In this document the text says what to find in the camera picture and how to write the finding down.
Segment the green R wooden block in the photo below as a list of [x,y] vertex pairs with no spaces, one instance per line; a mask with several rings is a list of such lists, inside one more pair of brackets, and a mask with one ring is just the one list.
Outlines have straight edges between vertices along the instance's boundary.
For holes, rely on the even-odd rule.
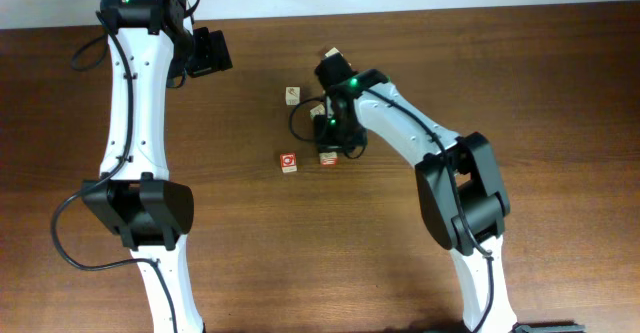
[[315,118],[324,119],[325,117],[326,117],[326,108],[324,104],[319,104],[310,110],[310,118],[312,120],[314,120]]

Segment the snail picture wooden block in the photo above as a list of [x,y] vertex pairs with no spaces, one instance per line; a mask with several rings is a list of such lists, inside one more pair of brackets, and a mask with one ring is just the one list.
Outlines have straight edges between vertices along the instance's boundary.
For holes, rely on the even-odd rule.
[[335,151],[320,152],[319,162],[322,166],[335,166],[338,163],[338,154]]

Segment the red Q wooden block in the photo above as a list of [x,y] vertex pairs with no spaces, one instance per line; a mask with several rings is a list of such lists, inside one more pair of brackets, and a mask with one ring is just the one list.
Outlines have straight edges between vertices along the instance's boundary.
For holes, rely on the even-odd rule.
[[280,155],[280,165],[283,173],[297,171],[297,159],[295,153],[284,153]]

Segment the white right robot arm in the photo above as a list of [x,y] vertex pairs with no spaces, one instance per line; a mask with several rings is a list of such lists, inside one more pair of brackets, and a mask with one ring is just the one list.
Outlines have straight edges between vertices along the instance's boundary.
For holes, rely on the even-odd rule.
[[370,132],[413,168],[422,220],[448,251],[463,297],[462,331],[512,332],[516,314],[502,266],[505,218],[510,212],[493,149],[478,132],[462,136],[409,103],[376,69],[355,71],[343,55],[320,61],[326,117],[317,120],[316,145],[350,154]]

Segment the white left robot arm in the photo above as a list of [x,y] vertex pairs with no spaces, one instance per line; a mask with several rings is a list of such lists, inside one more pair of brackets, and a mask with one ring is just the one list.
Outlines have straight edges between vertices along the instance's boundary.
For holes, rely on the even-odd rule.
[[170,179],[165,103],[189,78],[225,71],[232,60],[221,31],[196,28],[189,0],[101,0],[112,64],[107,147],[96,181],[78,197],[140,270],[156,332],[203,332],[187,263],[194,221],[191,189]]

